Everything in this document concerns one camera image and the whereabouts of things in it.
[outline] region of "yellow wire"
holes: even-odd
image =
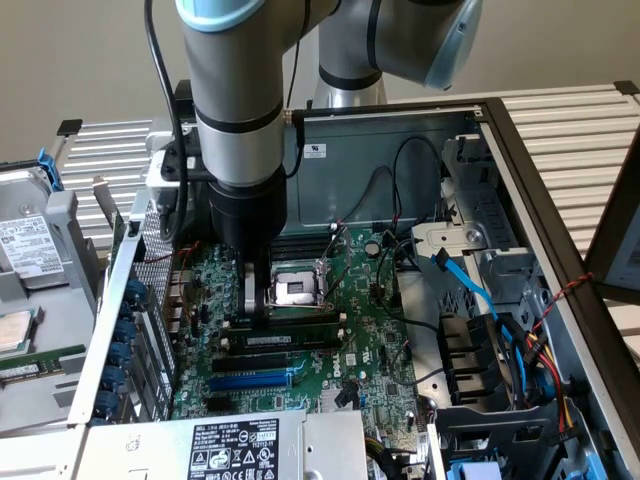
[[[535,336],[533,333],[529,334],[529,338],[531,338],[534,342],[538,341],[538,337]],[[556,365],[556,362],[553,358],[553,354],[551,353],[551,349],[549,348],[549,345],[545,345],[544,346],[544,353],[545,356],[549,359],[550,362],[553,362],[554,365]],[[562,403],[564,404],[564,416],[567,419],[567,423],[569,424],[569,428],[573,428],[573,420],[571,419],[571,415],[569,414],[569,407],[567,406],[567,399],[566,397],[562,398]]]

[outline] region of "barcode sticker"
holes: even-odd
[[[418,442],[417,442],[417,454],[418,454],[418,463],[424,463],[427,461],[427,457],[429,456],[429,440],[427,436],[427,432],[422,432],[418,434]]]
[[[21,279],[64,271],[42,216],[0,222],[0,245]]]
[[[280,337],[249,337],[247,338],[247,345],[282,345],[286,343],[291,343],[291,337],[289,336],[280,336]]]

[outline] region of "blue latch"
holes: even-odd
[[[47,172],[47,177],[49,177],[53,191],[63,191],[64,186],[60,179],[60,173],[56,168],[56,161],[45,151],[44,148],[40,149],[40,153],[38,154],[38,164],[45,170],[45,172]]]

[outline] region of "red cable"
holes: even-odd
[[[567,293],[569,293],[570,290],[580,286],[584,282],[590,280],[592,277],[593,277],[593,273],[589,272],[585,275],[580,275],[576,280],[567,283],[562,290],[560,290],[558,293],[556,293],[553,296],[553,298],[551,299],[551,303],[549,303],[549,306],[545,309],[544,312],[542,312],[542,317],[540,317],[540,320],[536,322],[532,330],[535,332],[536,330],[539,330],[540,327],[542,327],[542,322],[544,321],[545,318],[547,318],[547,315],[549,315],[549,313],[553,309],[553,306],[555,305],[555,303],[558,301],[560,297],[566,295]]]
[[[169,253],[167,255],[163,255],[162,257],[147,258],[147,259],[145,259],[144,263],[157,263],[157,262],[160,262],[160,261],[165,260],[167,258],[171,258],[174,255],[182,255],[183,253],[188,252],[188,251],[189,251],[188,248],[183,248],[181,250],[176,250],[173,253]]]
[[[529,348],[533,346],[533,342],[530,338],[527,338],[527,345]],[[562,391],[562,381],[560,380],[560,374],[558,373],[558,369],[556,366],[549,360],[543,353],[538,355],[538,360],[549,370],[551,373],[551,377],[553,378],[553,383],[556,388],[556,397],[558,403],[558,431],[564,431],[564,425],[566,419],[564,417],[564,393]]]

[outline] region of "power supply label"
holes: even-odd
[[[278,422],[196,425],[187,480],[276,480]]]
[[[0,245],[22,279],[64,271],[42,216],[0,222]]]

